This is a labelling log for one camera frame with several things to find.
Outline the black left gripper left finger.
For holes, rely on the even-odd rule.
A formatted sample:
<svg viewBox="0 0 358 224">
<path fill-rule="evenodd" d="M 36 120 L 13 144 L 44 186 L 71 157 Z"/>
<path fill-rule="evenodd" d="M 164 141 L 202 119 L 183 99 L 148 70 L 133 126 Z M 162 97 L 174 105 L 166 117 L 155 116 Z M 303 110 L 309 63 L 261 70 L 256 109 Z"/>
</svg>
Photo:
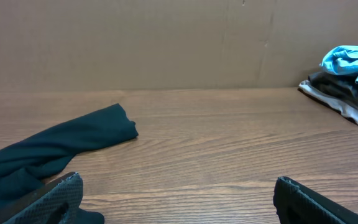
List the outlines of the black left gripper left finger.
<svg viewBox="0 0 358 224">
<path fill-rule="evenodd" d="M 8 206 L 3 224 L 73 223 L 83 198 L 83 181 L 70 172 Z"/>
</svg>

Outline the black t-shirt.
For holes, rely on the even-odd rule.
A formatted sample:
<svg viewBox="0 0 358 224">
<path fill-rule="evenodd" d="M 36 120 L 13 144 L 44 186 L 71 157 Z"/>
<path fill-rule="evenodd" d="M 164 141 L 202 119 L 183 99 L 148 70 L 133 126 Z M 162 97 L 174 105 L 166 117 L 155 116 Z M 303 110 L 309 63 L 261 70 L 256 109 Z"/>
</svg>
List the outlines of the black t-shirt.
<svg viewBox="0 0 358 224">
<path fill-rule="evenodd" d="M 135 122 L 115 104 L 66 121 L 0 150 L 0 209 L 44 186 L 82 152 L 135 139 Z"/>
</svg>

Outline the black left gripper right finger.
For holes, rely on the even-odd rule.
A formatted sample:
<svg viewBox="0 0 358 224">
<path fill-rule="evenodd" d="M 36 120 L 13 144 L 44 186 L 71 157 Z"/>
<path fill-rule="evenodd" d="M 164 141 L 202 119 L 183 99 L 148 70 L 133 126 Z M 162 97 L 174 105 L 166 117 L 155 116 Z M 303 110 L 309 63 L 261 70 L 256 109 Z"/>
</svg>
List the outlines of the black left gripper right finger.
<svg viewBox="0 0 358 224">
<path fill-rule="evenodd" d="M 273 204 L 281 224 L 358 224 L 358 214 L 285 176 L 275 183 Z"/>
</svg>

